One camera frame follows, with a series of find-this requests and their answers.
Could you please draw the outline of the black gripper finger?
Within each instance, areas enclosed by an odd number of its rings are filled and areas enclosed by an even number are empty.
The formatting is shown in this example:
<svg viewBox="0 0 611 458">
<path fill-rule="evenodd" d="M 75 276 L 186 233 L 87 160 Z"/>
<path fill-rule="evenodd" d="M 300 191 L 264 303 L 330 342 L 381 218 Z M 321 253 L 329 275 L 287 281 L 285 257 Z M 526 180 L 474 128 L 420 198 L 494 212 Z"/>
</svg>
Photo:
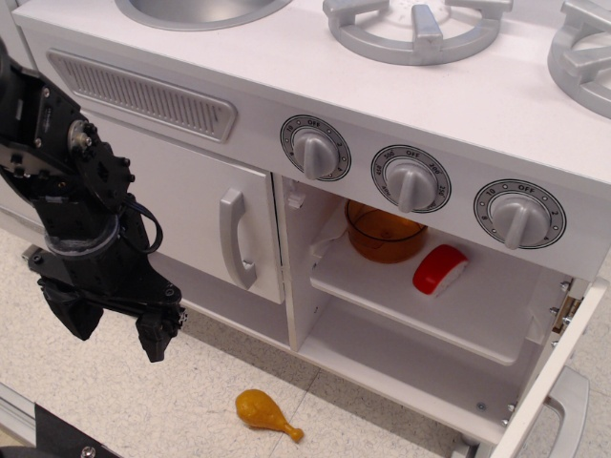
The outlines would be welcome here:
<svg viewBox="0 0 611 458">
<path fill-rule="evenodd" d="M 91 304 L 72 286 L 52 279 L 40 279 L 38 285 L 53 314 L 81 341 L 87 341 L 97 328 L 103 308 Z"/>
<path fill-rule="evenodd" d="M 136 321 L 138 338 L 150 363 L 164 360 L 165 350 L 180 330 L 180 318 L 148 312 Z"/>
</svg>

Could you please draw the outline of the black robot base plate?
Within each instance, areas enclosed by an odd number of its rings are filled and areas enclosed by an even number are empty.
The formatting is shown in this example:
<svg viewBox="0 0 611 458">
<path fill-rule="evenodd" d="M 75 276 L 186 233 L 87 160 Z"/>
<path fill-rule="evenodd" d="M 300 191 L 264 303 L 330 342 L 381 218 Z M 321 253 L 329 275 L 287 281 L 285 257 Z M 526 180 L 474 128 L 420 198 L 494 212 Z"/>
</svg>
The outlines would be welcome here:
<svg viewBox="0 0 611 458">
<path fill-rule="evenodd" d="M 34 405 L 35 449 L 42 457 L 118 458 L 93 437 L 70 425 L 46 408 Z"/>
</svg>

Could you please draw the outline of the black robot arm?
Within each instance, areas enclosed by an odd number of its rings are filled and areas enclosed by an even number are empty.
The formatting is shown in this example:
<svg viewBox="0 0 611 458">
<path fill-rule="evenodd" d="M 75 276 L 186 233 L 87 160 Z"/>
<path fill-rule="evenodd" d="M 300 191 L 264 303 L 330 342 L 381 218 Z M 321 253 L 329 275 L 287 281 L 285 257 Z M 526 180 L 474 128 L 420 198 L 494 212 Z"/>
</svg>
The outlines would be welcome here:
<svg viewBox="0 0 611 458">
<path fill-rule="evenodd" d="M 45 245 L 28 260 L 54 315 L 78 339 L 103 313 L 136 320 L 160 362 L 185 321 L 181 293 L 150 264 L 163 240 L 129 192 L 130 161 L 116 156 L 79 105 L 41 73 L 1 55 L 1 177 L 39 216 Z"/>
</svg>

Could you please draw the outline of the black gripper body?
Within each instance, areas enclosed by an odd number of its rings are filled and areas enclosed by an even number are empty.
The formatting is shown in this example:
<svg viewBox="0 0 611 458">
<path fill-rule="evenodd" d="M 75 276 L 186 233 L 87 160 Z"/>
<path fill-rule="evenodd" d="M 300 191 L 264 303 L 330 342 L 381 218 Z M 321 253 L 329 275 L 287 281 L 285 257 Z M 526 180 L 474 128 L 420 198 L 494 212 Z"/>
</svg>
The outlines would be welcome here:
<svg viewBox="0 0 611 458">
<path fill-rule="evenodd" d="M 185 320 L 179 305 L 181 293 L 150 264 L 148 256 L 160 246 L 156 239 L 114 239 L 93 251 L 54 253 L 34 247 L 27 257 L 28 267 L 40 279 L 52 279 L 72 286 L 91 304 L 139 318 L 148 312 Z"/>
</svg>

